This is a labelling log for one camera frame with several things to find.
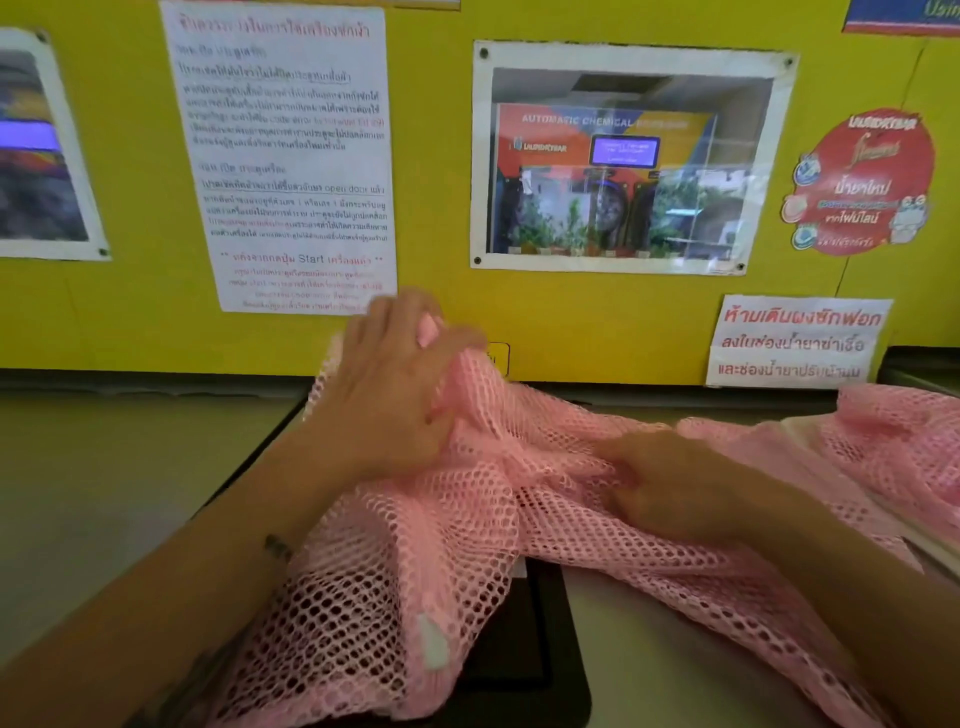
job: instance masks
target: white window frame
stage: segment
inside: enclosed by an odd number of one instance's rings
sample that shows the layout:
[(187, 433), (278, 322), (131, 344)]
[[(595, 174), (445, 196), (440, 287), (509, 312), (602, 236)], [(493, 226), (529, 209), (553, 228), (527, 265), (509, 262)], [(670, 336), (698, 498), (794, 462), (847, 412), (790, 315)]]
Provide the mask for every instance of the white window frame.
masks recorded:
[[(757, 223), (766, 198), (767, 182), (774, 166), (790, 94), (797, 78), (798, 60), (795, 54), (767, 51), (474, 41), (470, 267), (516, 271), (746, 275), (747, 262), (756, 238)], [(756, 145), (752, 181), (744, 198), (744, 212), (733, 243), (733, 249), (737, 251), (736, 258), (716, 261), (488, 253), (488, 205), (491, 194), (490, 120), (495, 68), (771, 79), (773, 87)]]
[(100, 213), (86, 174), (80, 139), (73, 123), (73, 114), (66, 100), (63, 81), (53, 48), (46, 39), (20, 28), (0, 28), (0, 49), (21, 51), (34, 57), (36, 71), (43, 86), (43, 95), (50, 107), (57, 130), (63, 159), (70, 182), (77, 196), (77, 205), (84, 219), (87, 240), (31, 240), (0, 238), (0, 257), (36, 257), (50, 260), (110, 260), (109, 245), (104, 235)]

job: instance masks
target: pink fabric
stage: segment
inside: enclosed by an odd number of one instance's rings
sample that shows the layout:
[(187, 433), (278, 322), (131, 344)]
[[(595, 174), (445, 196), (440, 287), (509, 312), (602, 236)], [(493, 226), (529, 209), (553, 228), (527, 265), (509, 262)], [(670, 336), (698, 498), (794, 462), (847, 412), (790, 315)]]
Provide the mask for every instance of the pink fabric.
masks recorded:
[[(508, 383), (480, 352), (456, 359), (438, 399), (464, 415), (442, 461), (404, 481), (362, 485), (324, 516), (241, 654), (215, 725), (429, 715), (452, 691), (520, 555), (604, 571), (743, 645), (841, 726), (881, 725), (826, 627), (759, 559), (655, 538), (604, 509), (601, 494), (623, 475), (592, 457), (590, 443), (665, 425), (592, 414)], [(859, 488), (778, 424), (686, 420), (679, 431), (807, 490), (916, 566)], [(425, 624), (443, 636), (439, 665), (425, 653)]]
[(862, 384), (840, 393), (820, 452), (866, 488), (960, 545), (960, 400)]

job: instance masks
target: person's left hand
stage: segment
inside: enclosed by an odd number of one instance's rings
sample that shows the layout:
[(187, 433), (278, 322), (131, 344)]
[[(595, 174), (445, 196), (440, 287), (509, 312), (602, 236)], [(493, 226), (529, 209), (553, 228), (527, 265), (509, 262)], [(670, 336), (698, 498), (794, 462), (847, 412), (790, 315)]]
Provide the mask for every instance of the person's left hand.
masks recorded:
[(415, 473), (444, 447), (455, 413), (431, 403), (453, 357), (483, 349), (474, 328), (444, 329), (430, 346), (417, 343), (424, 314), (440, 307), (415, 288), (373, 299), (344, 334), (343, 359), (324, 395), (295, 433), (315, 449), (317, 467), (331, 469), (344, 485)]

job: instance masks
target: yellow sticker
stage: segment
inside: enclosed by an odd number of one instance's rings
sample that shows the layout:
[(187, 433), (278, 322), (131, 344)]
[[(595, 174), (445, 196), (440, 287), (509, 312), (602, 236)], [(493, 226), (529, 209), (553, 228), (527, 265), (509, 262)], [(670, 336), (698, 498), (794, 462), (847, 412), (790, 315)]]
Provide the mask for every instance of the yellow sticker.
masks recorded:
[(496, 370), (506, 376), (510, 373), (510, 345), (498, 341), (491, 341), (487, 345), (487, 356), (493, 362)]

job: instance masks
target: red round sticker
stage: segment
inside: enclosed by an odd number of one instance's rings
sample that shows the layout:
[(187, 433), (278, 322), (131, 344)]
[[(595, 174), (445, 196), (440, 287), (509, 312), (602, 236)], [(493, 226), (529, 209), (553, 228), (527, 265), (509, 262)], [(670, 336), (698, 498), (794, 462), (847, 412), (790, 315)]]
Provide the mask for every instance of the red round sticker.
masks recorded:
[(874, 109), (834, 127), (793, 170), (780, 217), (828, 255), (909, 243), (926, 223), (933, 141), (919, 114)]

